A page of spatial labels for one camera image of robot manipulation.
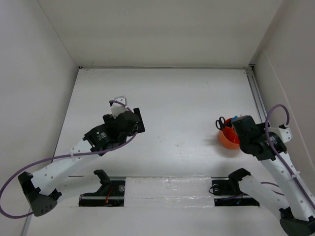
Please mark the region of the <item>black handled scissors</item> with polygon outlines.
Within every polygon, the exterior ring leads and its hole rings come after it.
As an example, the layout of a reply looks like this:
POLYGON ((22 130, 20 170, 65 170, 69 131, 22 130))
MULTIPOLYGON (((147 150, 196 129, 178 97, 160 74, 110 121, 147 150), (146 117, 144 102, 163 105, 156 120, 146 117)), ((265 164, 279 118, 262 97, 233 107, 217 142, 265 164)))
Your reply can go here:
POLYGON ((226 119, 224 117, 219 117, 216 120, 216 128, 218 130, 223 131, 226 127, 231 128, 232 127, 232 123, 230 121, 226 121, 226 119))

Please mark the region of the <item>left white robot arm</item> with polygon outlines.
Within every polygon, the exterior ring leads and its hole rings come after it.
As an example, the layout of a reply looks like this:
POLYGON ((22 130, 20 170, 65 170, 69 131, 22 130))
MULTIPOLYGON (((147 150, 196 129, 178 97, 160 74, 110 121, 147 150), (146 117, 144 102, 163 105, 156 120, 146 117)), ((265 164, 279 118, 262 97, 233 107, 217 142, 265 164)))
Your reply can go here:
POLYGON ((136 134, 145 132, 145 127, 139 108, 125 110, 117 117, 107 114, 103 120, 103 124, 87 132, 64 158, 18 176, 34 216, 47 214, 70 197, 85 193, 111 194, 112 181, 104 170, 95 170, 85 177, 72 178, 71 175, 104 154, 125 146, 136 134))

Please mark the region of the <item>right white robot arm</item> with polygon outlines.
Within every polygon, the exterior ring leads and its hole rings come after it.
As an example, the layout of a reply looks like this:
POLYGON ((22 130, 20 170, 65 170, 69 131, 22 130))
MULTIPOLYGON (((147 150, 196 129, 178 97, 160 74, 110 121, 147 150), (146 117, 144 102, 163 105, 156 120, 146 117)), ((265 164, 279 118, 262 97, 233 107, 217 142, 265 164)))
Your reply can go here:
POLYGON ((251 116, 231 122, 240 140, 240 149, 255 157, 269 172, 280 189, 277 194, 244 168, 232 172, 227 187, 234 194, 243 193, 257 200, 278 220, 288 236, 315 233, 315 196, 294 167, 286 143, 292 139, 288 125, 270 128, 256 124, 251 116))

